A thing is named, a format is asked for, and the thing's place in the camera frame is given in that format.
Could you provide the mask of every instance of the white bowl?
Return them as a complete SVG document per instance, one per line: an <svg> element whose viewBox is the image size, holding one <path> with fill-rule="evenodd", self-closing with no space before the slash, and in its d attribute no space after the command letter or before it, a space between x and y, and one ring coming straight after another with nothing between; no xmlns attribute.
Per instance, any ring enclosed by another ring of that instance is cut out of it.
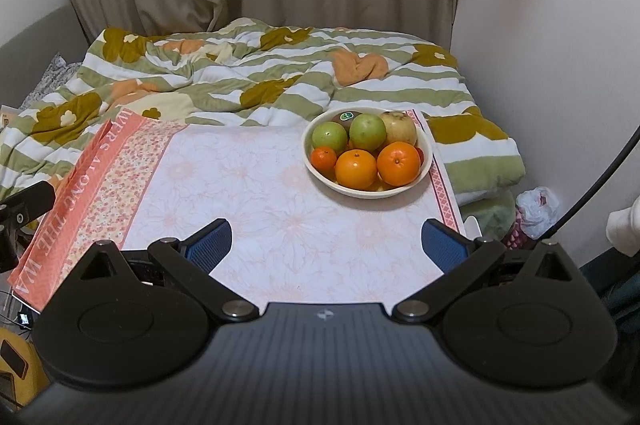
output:
<svg viewBox="0 0 640 425"><path fill-rule="evenodd" d="M377 107L366 107L366 106L357 106L349 108L351 111L362 112L367 114L376 114L380 115L383 112L386 112L385 109L380 109ZM401 194L402 192L406 192L409 188L417 185L424 179L424 177L429 173L431 169L431 163L433 162L433 150L431 149L431 145L427 140L426 135L420 129L420 127L416 127L418 130L418 141L416 143L416 147L419 147L424 153L424 163L420 168L420 174L415 179L413 183L409 183L405 186L398 186L398 188L392 188L391 190L384 190L383 192L368 192L366 190L353 190L352 188L346 188L345 186L338 185L338 183L334 183L331 180L328 180L320 172L318 172L311 162L309 161L309 155L313 151L313 144L311 143L311 135L313 134L314 129L321 123L325 121L332 121L336 115L345 112L345 109L334 109L328 110L326 113L321 114L317 118L314 119L305 129L305 132L302 134L302 156L305 161L306 168L309 169L315 178L324 183L329 188L332 188L336 192L340 192L345 196L351 196L352 198L360 198L360 199L382 199L382 198L390 198L391 196L395 196Z"/></svg>

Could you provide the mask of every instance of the plastic bag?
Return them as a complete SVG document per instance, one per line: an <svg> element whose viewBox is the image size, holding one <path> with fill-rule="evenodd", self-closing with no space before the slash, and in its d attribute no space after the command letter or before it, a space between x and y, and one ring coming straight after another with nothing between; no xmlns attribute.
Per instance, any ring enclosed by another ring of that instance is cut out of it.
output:
<svg viewBox="0 0 640 425"><path fill-rule="evenodd" d="M560 202L546 186L521 193L516 205L522 213L522 231L532 239L542 237L559 219Z"/></svg>

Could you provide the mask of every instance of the striped comforter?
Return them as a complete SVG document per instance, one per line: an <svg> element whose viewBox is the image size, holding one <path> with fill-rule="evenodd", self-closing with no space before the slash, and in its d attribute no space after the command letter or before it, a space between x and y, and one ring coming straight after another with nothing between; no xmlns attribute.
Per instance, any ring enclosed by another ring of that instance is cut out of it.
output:
<svg viewBox="0 0 640 425"><path fill-rule="evenodd" d="M238 19L215 33L143 37L109 28L66 85L0 134L0 199L59 186L121 106L160 120L292 125L332 108L418 108L463 204L515 184L515 142L484 119L446 50L417 37L273 28Z"/></svg>

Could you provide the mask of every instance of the black clamp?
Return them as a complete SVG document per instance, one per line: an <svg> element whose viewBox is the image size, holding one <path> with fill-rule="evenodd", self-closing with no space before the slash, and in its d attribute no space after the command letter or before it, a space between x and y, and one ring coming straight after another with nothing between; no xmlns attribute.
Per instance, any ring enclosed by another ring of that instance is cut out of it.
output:
<svg viewBox="0 0 640 425"><path fill-rule="evenodd" d="M458 361L494 382L548 389L578 383L606 364L616 327L561 246L476 246L458 267L398 303L393 318L436 329Z"/></svg>
<svg viewBox="0 0 640 425"><path fill-rule="evenodd" d="M259 316L255 305L187 261L175 244L161 239L146 252L121 253L104 240L85 252L33 331L56 381L91 390L152 383L197 357L220 326ZM153 275L161 275L153 285L136 275L149 263Z"/></svg>
<svg viewBox="0 0 640 425"><path fill-rule="evenodd" d="M0 273L18 265L17 231L49 212L55 201L53 186L44 181L0 201Z"/></svg>

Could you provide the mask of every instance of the comforter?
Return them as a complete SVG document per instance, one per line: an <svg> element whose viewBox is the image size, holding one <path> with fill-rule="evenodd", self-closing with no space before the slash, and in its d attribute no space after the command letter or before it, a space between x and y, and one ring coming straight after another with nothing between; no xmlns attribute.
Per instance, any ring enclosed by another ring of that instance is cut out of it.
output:
<svg viewBox="0 0 640 425"><path fill-rule="evenodd" d="M304 124L355 105L416 108L459 204L524 175L516 143L482 117L443 48L391 32L242 18L215 33L105 30L75 77L0 134L0 199L41 180L58 188L124 105L153 119L231 126Z"/></svg>

